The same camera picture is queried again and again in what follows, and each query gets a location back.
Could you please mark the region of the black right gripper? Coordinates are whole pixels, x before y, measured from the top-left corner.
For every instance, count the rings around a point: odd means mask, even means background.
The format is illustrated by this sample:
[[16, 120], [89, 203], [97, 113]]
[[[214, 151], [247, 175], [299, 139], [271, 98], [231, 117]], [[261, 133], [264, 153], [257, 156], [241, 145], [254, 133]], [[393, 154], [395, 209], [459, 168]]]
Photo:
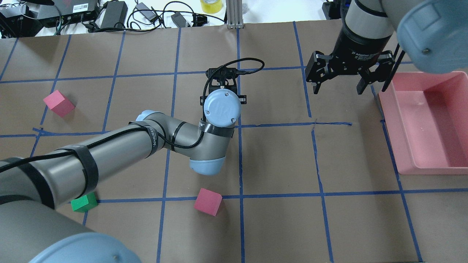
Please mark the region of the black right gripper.
[[[384, 51], [391, 36], [371, 39], [341, 28], [334, 50], [330, 55], [314, 51], [305, 69], [306, 81], [312, 83], [317, 95], [323, 82], [335, 75], [357, 75], [361, 80], [356, 86], [358, 95], [374, 82], [385, 82], [393, 70], [395, 59], [391, 51]], [[373, 72], [370, 67], [378, 63]]]

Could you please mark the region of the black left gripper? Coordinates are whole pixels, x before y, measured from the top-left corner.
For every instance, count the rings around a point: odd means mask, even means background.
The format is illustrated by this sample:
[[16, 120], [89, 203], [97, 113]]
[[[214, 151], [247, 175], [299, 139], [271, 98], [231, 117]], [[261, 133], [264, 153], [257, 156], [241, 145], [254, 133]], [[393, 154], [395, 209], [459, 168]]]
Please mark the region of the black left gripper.
[[238, 86], [236, 83], [236, 79], [240, 75], [245, 75], [245, 70], [238, 70], [235, 67], [225, 67], [215, 73], [215, 68], [209, 68], [206, 70], [205, 74], [207, 78], [212, 77], [212, 80], [208, 82], [208, 93], [212, 93], [213, 91], [221, 88], [226, 88], [232, 92], [234, 92], [241, 104], [246, 104], [246, 95], [240, 95], [238, 93]]

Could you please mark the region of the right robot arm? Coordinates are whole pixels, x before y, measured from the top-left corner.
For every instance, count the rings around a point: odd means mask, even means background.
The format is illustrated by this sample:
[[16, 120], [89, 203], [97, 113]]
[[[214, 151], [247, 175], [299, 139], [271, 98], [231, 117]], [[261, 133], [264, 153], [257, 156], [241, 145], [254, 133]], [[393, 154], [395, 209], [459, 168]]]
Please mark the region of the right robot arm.
[[405, 55], [425, 73], [466, 68], [467, 11], [466, 0], [352, 0], [333, 51], [312, 53], [306, 81], [318, 94], [327, 80], [359, 75], [361, 95], [374, 82], [385, 92]]

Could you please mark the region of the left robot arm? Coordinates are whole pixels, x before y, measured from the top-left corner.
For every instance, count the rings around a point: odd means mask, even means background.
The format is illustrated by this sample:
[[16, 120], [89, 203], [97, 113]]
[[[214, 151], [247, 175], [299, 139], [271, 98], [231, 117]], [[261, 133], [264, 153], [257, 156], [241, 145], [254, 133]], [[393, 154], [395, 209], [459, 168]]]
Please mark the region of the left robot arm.
[[145, 110], [123, 128], [49, 154], [1, 161], [2, 263], [140, 263], [118, 239], [95, 232], [56, 208], [83, 198], [112, 175], [161, 149], [189, 157], [202, 175], [216, 175], [227, 155], [241, 105], [235, 81], [246, 71], [225, 66], [206, 71], [193, 125], [162, 112]]

